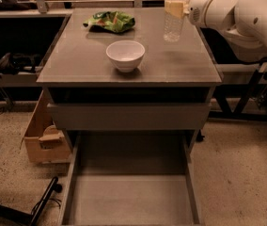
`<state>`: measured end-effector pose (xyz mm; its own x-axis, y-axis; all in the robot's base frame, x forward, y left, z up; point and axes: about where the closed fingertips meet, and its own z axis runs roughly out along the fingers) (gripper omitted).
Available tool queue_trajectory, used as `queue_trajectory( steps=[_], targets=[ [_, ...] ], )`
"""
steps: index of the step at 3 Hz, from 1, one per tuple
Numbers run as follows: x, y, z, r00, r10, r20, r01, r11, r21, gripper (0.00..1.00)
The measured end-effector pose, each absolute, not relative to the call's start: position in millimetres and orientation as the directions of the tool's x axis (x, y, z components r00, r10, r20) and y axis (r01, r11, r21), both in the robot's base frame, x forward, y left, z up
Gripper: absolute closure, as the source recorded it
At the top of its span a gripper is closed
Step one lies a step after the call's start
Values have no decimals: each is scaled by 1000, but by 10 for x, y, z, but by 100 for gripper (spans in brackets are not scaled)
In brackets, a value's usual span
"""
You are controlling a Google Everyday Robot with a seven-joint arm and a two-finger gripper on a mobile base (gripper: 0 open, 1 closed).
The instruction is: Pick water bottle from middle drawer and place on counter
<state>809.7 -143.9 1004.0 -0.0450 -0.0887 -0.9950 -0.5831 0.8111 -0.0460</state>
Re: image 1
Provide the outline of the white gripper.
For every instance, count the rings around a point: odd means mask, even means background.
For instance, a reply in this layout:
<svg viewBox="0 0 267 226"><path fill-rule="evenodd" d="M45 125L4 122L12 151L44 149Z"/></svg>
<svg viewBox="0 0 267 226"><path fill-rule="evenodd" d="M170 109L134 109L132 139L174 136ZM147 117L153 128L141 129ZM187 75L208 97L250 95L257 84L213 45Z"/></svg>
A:
<svg viewBox="0 0 267 226"><path fill-rule="evenodd" d="M202 28L231 28L238 0L165 0L165 12L179 19L189 14L191 24Z"/></svg>

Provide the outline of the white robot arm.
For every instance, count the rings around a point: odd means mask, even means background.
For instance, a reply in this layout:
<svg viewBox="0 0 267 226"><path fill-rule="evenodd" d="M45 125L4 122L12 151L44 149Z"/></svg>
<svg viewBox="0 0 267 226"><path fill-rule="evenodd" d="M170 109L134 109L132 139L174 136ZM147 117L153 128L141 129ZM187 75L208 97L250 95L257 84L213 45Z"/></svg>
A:
<svg viewBox="0 0 267 226"><path fill-rule="evenodd" d="M239 34L267 47L267 0L237 0ZM192 152L206 226L267 226L267 122L210 121Z"/></svg>

